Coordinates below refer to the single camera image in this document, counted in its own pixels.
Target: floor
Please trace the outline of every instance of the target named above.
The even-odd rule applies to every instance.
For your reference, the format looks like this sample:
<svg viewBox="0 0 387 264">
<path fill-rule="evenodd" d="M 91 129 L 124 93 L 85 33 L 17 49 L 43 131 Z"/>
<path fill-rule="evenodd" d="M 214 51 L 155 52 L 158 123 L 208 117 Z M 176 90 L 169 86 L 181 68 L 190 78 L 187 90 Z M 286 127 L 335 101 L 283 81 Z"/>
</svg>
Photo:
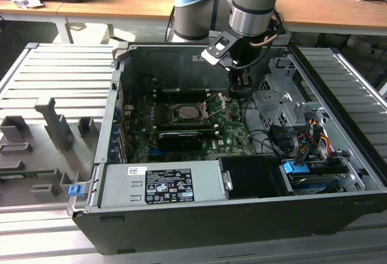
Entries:
<svg viewBox="0 0 387 264">
<path fill-rule="evenodd" d="M 115 36 L 136 42 L 162 42 L 164 27 L 144 27 L 139 25 L 115 25 Z M 3 22 L 0 21 L 0 77 L 16 60 L 28 42 L 61 43 L 56 26 L 46 22 Z M 109 38 L 105 24 L 71 24 L 71 34 L 75 43 L 114 43 Z M 314 47 L 318 34 L 294 33 L 292 39 L 302 47 Z M 338 46 L 345 37 L 329 34 L 321 44 L 324 47 Z M 386 37 L 351 36 L 342 54 L 364 76 L 374 62 L 387 49 Z M 372 83 L 379 72 L 387 68 L 387 53 L 374 66 L 367 79 Z"/>
</svg>

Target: warning label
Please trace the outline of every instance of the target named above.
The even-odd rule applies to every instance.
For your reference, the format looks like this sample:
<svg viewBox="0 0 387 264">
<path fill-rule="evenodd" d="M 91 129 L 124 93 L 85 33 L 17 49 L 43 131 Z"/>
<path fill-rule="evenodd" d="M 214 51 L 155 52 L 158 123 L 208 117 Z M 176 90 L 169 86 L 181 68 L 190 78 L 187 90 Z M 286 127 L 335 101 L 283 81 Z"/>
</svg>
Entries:
<svg viewBox="0 0 387 264">
<path fill-rule="evenodd" d="M 145 202 L 167 204 L 193 202 L 191 169 L 151 170 L 145 176 Z"/>
</svg>

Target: desk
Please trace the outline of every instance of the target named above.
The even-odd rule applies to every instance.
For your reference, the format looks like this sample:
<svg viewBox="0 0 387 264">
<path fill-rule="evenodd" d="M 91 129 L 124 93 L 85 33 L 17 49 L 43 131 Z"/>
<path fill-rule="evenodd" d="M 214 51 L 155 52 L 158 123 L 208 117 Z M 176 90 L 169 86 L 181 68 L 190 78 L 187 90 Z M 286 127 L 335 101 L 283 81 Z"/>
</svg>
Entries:
<svg viewBox="0 0 387 264">
<path fill-rule="evenodd" d="M 6 20 L 54 22 L 64 43 L 72 43 L 68 24 L 91 22 L 166 25 L 174 0 L 83 0 L 45 2 L 45 8 L 23 10 L 0 1 Z M 359 0 L 277 0 L 290 31 L 387 36 L 387 4 Z"/>
<path fill-rule="evenodd" d="M 290 31 L 387 35 L 387 3 L 359 0 L 277 0 Z"/>
</svg>

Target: white paper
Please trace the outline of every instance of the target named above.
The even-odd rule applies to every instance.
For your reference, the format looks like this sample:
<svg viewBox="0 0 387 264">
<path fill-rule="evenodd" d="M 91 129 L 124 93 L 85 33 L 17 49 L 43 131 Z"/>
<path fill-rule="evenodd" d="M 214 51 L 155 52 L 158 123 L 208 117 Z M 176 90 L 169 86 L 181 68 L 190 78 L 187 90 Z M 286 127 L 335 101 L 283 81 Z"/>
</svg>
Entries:
<svg viewBox="0 0 387 264">
<path fill-rule="evenodd" d="M 44 4 L 40 0 L 11 0 L 18 7 L 23 9 L 28 9 L 32 7 L 44 6 Z"/>
<path fill-rule="evenodd" d="M 146 166 L 131 166 L 128 167 L 128 175 L 145 175 Z"/>
</svg>

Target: white label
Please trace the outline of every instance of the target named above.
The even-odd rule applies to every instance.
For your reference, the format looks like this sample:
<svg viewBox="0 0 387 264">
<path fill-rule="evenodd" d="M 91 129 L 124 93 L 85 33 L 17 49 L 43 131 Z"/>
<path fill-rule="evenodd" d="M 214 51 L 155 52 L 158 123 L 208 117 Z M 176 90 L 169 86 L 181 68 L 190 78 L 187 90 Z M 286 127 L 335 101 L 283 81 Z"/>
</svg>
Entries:
<svg viewBox="0 0 387 264">
<path fill-rule="evenodd" d="M 131 166 L 128 167 L 128 175 L 145 175 L 146 166 Z"/>
<path fill-rule="evenodd" d="M 24 178 L 22 175 L 4 175 L 0 176 L 1 179 L 15 179 L 15 178 Z"/>
</svg>

